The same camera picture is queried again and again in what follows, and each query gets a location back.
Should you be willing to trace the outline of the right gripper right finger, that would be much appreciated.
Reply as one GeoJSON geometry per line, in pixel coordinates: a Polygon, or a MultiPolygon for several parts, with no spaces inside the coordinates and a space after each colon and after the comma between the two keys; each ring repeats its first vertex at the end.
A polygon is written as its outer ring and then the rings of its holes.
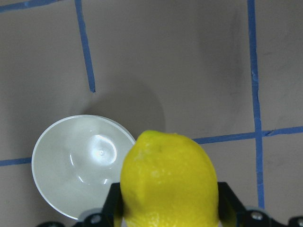
{"type": "Polygon", "coordinates": [[[218,183],[219,219],[223,227],[301,227],[303,217],[292,217],[282,224],[264,210],[245,207],[226,182],[218,183]]]}

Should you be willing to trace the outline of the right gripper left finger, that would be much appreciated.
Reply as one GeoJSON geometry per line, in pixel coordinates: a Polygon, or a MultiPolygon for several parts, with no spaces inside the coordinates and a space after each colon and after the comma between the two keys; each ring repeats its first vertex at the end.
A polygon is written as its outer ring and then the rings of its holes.
{"type": "Polygon", "coordinates": [[[80,218],[73,227],[121,227],[123,222],[123,203],[120,183],[110,186],[103,207],[80,218]]]}

